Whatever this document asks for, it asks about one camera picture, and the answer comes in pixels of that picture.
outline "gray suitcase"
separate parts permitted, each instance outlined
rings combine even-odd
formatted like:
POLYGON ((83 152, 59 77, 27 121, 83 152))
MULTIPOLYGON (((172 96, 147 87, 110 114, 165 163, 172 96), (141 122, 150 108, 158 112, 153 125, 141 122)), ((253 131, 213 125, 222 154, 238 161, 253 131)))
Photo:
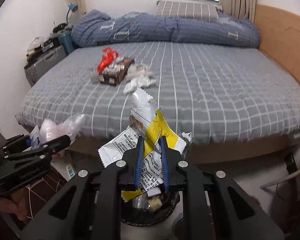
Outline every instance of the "gray suitcase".
POLYGON ((63 46, 51 49, 40 56, 35 63, 25 67, 26 77, 33 87, 48 70, 66 57, 63 46))

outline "blue lamp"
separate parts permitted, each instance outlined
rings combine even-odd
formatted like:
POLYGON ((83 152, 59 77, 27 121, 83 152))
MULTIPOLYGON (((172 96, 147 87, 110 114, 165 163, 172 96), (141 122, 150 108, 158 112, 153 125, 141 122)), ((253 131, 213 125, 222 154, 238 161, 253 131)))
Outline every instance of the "blue lamp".
POLYGON ((70 3, 70 4, 68 5, 68 7, 69 7, 69 10, 68 10, 68 13, 67 13, 67 18, 66 18, 66 20, 67 20, 67 25, 69 25, 69 21, 68 21, 69 12, 70 12, 70 11, 76 12, 76 11, 78 10, 78 6, 77 6, 76 4, 73 4, 73 3, 70 3))

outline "brown box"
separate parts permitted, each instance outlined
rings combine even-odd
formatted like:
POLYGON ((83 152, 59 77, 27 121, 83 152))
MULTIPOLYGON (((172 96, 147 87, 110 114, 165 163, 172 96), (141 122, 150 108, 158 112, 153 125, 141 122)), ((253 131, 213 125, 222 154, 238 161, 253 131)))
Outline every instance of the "brown box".
POLYGON ((134 64, 133 59, 119 57, 99 73, 98 79, 102 83, 116 86, 124 79, 128 72, 128 68, 132 64, 134 64))

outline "wooden headboard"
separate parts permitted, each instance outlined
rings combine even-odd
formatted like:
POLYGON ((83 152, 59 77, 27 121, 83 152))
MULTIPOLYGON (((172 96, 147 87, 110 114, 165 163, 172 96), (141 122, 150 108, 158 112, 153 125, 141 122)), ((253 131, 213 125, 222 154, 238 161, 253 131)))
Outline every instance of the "wooden headboard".
POLYGON ((259 50, 287 70, 300 84, 300 16, 257 4, 254 24, 261 35, 259 50))

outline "red plastic bag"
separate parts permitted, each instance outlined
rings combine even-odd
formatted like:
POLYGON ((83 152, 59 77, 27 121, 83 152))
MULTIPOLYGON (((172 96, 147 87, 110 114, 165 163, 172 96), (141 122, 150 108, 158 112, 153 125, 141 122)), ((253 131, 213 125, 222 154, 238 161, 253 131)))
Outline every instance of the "red plastic bag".
POLYGON ((102 60, 97 66, 97 72, 100 73, 103 69, 108 66, 115 58, 119 56, 119 53, 112 50, 110 47, 105 48, 103 52, 107 53, 107 55, 102 56, 102 60))

